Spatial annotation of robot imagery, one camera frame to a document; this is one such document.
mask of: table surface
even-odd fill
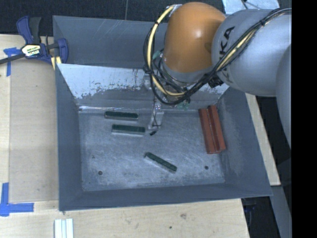
[[[0,35],[0,59],[6,57],[2,52],[4,48],[20,48],[23,44],[23,38],[18,35]],[[54,91],[53,68],[37,60],[20,59],[12,63],[12,72],[12,76],[20,75],[21,87],[11,90],[12,76],[6,77],[6,64],[0,65],[0,183],[10,181],[9,184],[15,184],[9,191],[13,194],[9,196],[10,202],[30,201],[30,198],[36,200],[33,213],[0,217],[0,237],[52,237],[54,220],[66,218],[73,218],[76,238],[249,237],[240,199],[59,212],[57,151],[52,154],[56,137],[50,136],[56,132],[56,114],[53,112],[56,104],[50,92],[52,89]],[[22,84],[26,84],[28,89],[23,89]],[[29,87],[31,89],[32,86],[40,89],[30,91]],[[14,101],[19,94],[24,101]],[[280,185],[257,101],[255,96],[249,94],[247,100],[270,184]],[[35,116],[37,109],[49,111],[52,119],[48,121]],[[10,110],[14,111],[11,126]],[[33,135],[33,142],[27,141],[28,135]]]

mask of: yellow cable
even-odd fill
[[[156,21],[156,24],[153,26],[151,33],[150,33],[150,37],[149,37],[149,43],[148,43],[148,53],[147,53],[147,60],[148,60],[148,66],[149,68],[151,68],[151,51],[152,51],[152,42],[153,42],[153,38],[154,38],[154,34],[158,28],[158,24],[160,24],[160,22],[166,17],[166,15],[172,11],[174,8],[173,5],[171,5],[169,8],[167,8],[162,15],[158,18],[158,20]],[[184,95],[183,93],[172,93],[170,91],[165,90],[164,88],[161,87],[161,85],[158,83],[158,81],[156,80],[156,78],[154,76],[152,76],[153,82],[156,85],[156,87],[163,93],[170,95],[170,96],[182,96]]]

